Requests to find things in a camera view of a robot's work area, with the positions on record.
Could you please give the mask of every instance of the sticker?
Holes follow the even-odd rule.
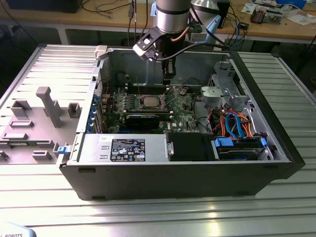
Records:
[[[111,140],[111,161],[145,161],[145,139],[111,138]]]
[[[114,136],[105,136],[105,135],[101,135],[99,137],[99,142],[112,142]]]
[[[10,143],[11,146],[27,146],[26,143]]]

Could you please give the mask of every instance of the blue clip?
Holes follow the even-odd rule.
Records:
[[[260,141],[263,147],[267,146],[267,141],[264,138],[261,138]]]
[[[61,155],[66,155],[69,154],[71,152],[71,146],[63,146],[63,147],[59,147],[57,149],[57,154]]]
[[[93,124],[93,120],[91,118],[88,118],[88,124]]]
[[[93,95],[93,97],[92,97],[92,101],[93,101],[94,103],[99,102],[99,100],[100,100],[100,97],[99,97],[99,96],[97,96],[97,95]]]
[[[95,112],[96,110],[97,110],[97,108],[96,108],[95,106],[92,105],[92,106],[90,107],[90,111]]]
[[[215,140],[216,147],[233,147],[234,143],[231,138],[216,138]]]
[[[89,117],[94,118],[95,117],[95,113],[93,111],[89,112]]]
[[[87,124],[87,126],[85,127],[85,131],[92,132],[92,127],[89,124]]]

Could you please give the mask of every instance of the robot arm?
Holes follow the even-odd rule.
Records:
[[[157,26],[150,29],[133,46],[134,51],[144,60],[153,60],[161,53],[162,58],[170,57],[184,47],[185,34],[194,27],[194,22],[202,23],[215,31],[220,21],[217,0],[157,0]],[[175,57],[161,64],[163,82],[168,83],[175,75]]]

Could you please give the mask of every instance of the desk clutter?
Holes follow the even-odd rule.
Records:
[[[256,24],[280,24],[283,18],[300,25],[316,23],[316,12],[303,10],[305,4],[306,0],[254,0],[246,3],[241,12],[251,14],[250,20]]]

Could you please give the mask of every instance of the gray plastic block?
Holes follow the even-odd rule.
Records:
[[[32,154],[35,160],[50,160],[51,155],[48,151],[33,151]]]
[[[53,148],[55,145],[53,140],[37,142],[36,144],[39,148]]]
[[[17,119],[26,119],[28,117],[23,108],[11,107],[11,110]]]
[[[0,142],[0,149],[11,149],[12,147],[7,142]]]
[[[31,110],[32,109],[26,100],[16,100],[15,102],[18,102],[24,110]]]
[[[31,109],[32,108],[26,100],[16,100],[11,107],[11,110],[17,119],[26,119],[28,116],[25,110]]]
[[[33,127],[34,123],[30,120],[18,120],[18,121],[11,121],[9,124],[12,128],[19,128],[19,127]]]
[[[62,109],[60,108],[57,100],[53,100],[53,102],[54,102],[55,109],[56,109],[58,115],[60,116],[61,112],[62,112]],[[46,114],[46,116],[49,117],[49,114],[47,113],[46,108],[43,108],[43,110],[44,110],[44,113]]]
[[[26,133],[6,133],[2,139],[7,140],[26,140],[28,135]]]
[[[43,101],[43,104],[46,108],[46,112],[48,113],[50,120],[52,121],[54,127],[61,127],[62,123],[59,118],[59,112],[58,108],[55,108],[54,102],[52,101],[50,97],[50,88],[47,86],[40,86],[38,90],[36,91],[36,96],[40,98]]]
[[[70,103],[67,110],[70,118],[80,118],[81,108],[79,103]]]
[[[7,161],[8,158],[9,156],[4,151],[0,151],[0,160]]]
[[[55,144],[55,146],[53,148],[53,153],[55,154],[56,157],[58,157],[58,153],[57,153],[58,148],[59,148],[59,144],[56,142],[56,144]]]

